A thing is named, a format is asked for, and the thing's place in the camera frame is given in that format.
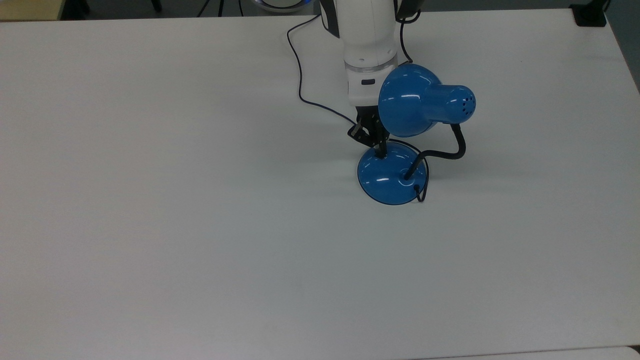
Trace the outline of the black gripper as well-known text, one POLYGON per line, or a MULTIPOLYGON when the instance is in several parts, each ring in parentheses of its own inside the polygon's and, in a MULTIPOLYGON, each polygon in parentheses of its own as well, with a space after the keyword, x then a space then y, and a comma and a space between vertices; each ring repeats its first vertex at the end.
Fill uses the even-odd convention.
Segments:
POLYGON ((347 131, 347 135, 368 148, 374 147, 375 157, 384 159, 389 133, 382 125, 378 106, 358 105, 355 109, 356 124, 347 131))

